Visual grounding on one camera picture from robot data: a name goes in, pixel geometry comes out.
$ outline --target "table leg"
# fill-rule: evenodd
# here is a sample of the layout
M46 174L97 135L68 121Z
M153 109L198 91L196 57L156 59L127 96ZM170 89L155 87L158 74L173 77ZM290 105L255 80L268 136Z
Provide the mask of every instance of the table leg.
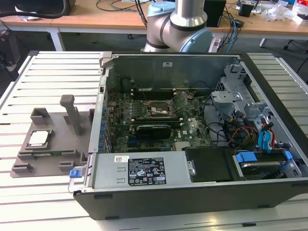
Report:
M265 47L265 43L267 42L267 40L268 40L268 39L263 38L262 41L261 41L260 44L259 44L259 47L262 47L262 48Z
M210 48L208 49L208 52L217 52L217 49L219 47L220 41L223 38L224 33L214 33L212 42L210 45Z
M48 32L51 35L54 47L56 51L65 51L65 47L62 41L61 33L57 27L51 27L48 29Z

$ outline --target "black box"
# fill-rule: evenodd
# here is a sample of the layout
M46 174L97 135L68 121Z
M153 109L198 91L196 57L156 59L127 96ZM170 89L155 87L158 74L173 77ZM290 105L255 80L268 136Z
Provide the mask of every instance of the black box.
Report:
M69 15L76 0L66 0ZM59 14L63 10L63 0L0 0L0 12L15 11L15 6L25 12Z
M205 0L204 11L207 14L207 27L219 27L226 0Z

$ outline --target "side panel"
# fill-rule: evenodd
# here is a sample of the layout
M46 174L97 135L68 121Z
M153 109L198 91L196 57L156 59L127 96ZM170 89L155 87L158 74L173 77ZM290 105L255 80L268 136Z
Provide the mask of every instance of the side panel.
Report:
M304 181L134 192L80 193L74 198L94 220L267 208L308 191Z

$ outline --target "white label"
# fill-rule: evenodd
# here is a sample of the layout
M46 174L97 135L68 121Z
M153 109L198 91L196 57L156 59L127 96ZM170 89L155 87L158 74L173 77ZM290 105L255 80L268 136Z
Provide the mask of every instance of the white label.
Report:
M172 67L172 63L163 63L163 67Z
M116 155L115 162L128 162L129 155Z
M165 177L155 177L155 178L154 178L154 180L164 180L164 179L166 179Z

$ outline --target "blue drive bracket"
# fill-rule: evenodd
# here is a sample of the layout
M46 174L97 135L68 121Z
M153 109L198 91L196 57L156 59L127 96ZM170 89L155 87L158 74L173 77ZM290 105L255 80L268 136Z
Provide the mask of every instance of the blue drive bracket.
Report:
M292 154L289 151L284 152L285 157L287 158L287 162L293 159Z
M257 158L254 152L241 152L236 155L236 159L239 163L242 162L256 162Z
M70 178L81 178L82 177L82 170L81 169L72 169L69 172Z

